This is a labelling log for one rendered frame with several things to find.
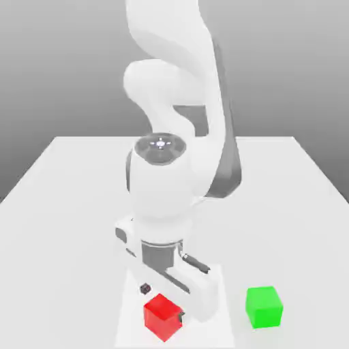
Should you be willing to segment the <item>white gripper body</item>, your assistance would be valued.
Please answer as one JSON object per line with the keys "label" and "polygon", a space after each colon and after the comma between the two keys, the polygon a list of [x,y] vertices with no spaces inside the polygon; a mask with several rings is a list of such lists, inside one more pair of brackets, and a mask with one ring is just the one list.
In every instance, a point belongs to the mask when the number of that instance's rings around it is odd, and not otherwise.
{"label": "white gripper body", "polygon": [[200,322],[213,317],[219,305],[219,277],[181,247],[125,250],[125,263],[136,281],[149,284]]}

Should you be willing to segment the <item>small green cube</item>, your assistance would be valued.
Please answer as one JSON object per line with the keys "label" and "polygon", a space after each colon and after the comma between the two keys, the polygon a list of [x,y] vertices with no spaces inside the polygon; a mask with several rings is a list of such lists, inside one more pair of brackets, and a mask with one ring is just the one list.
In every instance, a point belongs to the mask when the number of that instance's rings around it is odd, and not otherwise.
{"label": "small green cube", "polygon": [[245,311],[253,329],[278,327],[284,305],[273,286],[248,288]]}

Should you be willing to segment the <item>small red cube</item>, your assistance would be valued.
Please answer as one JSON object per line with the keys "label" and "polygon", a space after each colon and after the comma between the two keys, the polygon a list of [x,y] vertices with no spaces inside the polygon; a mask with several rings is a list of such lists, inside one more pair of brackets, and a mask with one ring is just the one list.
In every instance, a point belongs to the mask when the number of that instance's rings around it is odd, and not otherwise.
{"label": "small red cube", "polygon": [[178,320],[181,310],[164,295],[158,294],[143,306],[144,325],[166,342],[183,326]]}

